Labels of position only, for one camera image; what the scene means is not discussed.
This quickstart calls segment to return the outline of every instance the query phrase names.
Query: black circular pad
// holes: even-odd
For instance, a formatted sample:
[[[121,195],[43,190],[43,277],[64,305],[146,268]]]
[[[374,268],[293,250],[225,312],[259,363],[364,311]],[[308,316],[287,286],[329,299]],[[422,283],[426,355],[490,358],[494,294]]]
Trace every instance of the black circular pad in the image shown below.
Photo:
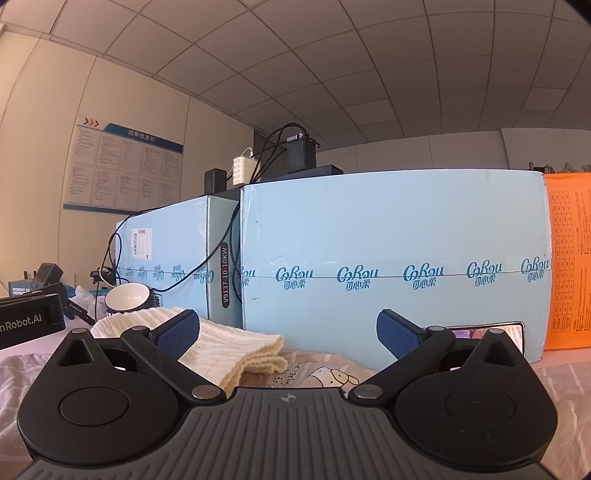
[[[60,413],[81,427],[98,427],[117,420],[129,407],[127,395],[114,388],[90,387],[72,392],[61,401]]]
[[[518,368],[462,367],[410,384],[395,416],[407,437],[439,461],[503,471],[541,459],[554,434],[556,411],[543,388],[532,372],[523,376]]]
[[[176,427],[178,401],[163,382],[94,362],[59,368],[40,375],[21,403],[18,428],[30,451],[62,465],[112,465]]]

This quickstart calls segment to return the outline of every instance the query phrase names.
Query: blue gripper pad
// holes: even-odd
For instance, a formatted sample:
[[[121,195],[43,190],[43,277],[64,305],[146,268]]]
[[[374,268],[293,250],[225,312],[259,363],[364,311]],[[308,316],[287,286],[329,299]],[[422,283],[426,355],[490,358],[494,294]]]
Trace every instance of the blue gripper pad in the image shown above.
[[[178,360],[199,338],[199,315],[195,310],[183,310],[157,326],[148,338],[164,353]]]
[[[378,340],[397,359],[408,355],[427,339],[427,331],[398,313],[382,310],[376,321]]]

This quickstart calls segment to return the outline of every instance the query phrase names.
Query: blue header banner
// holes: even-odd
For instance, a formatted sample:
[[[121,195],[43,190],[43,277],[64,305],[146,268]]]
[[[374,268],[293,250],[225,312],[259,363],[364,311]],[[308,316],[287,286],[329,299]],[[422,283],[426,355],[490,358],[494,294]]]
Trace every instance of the blue header banner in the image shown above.
[[[183,153],[183,146],[181,144],[171,142],[165,138],[155,137],[153,135],[147,134],[146,132],[140,132],[139,130],[134,130],[132,128],[122,127],[121,125],[108,124],[103,129],[103,132],[108,132],[120,137],[128,137],[137,142],[143,142],[154,145],[155,147],[165,148],[166,150],[170,150],[172,152],[180,154]]]

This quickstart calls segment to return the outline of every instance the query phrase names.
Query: white wall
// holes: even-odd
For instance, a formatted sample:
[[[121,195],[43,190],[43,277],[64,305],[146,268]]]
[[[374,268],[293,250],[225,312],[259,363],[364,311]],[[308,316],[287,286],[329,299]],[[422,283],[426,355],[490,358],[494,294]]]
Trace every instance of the white wall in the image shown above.
[[[527,170],[549,164],[554,171],[566,163],[577,171],[591,164],[591,131],[561,128],[503,128],[402,138],[354,145],[317,154],[318,165],[345,173],[422,168],[511,168]]]
[[[429,135],[320,152],[318,164],[345,173],[422,168],[507,168],[500,132]]]
[[[546,164],[555,172],[570,163],[578,171],[591,164],[591,131],[561,128],[504,128],[503,139],[511,168],[526,170]]]
[[[0,280],[56,262],[89,287],[119,215],[61,208],[74,123],[84,114],[184,144],[181,199],[203,172],[229,169],[252,129],[184,93],[103,59],[14,33],[0,39]],[[5,294],[0,285],[0,296]]]

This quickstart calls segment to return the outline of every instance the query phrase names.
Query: white knitted towel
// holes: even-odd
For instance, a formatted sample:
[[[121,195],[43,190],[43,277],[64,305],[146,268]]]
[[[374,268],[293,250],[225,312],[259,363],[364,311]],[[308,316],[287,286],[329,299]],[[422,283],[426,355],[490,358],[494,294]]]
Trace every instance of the white knitted towel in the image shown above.
[[[118,337],[134,325],[151,329],[182,312],[163,307],[131,313],[117,313],[99,320],[92,327],[95,338]],[[283,347],[280,335],[248,332],[200,318],[199,339],[180,358],[180,362],[230,396],[243,372],[283,373],[287,361],[279,356]]]

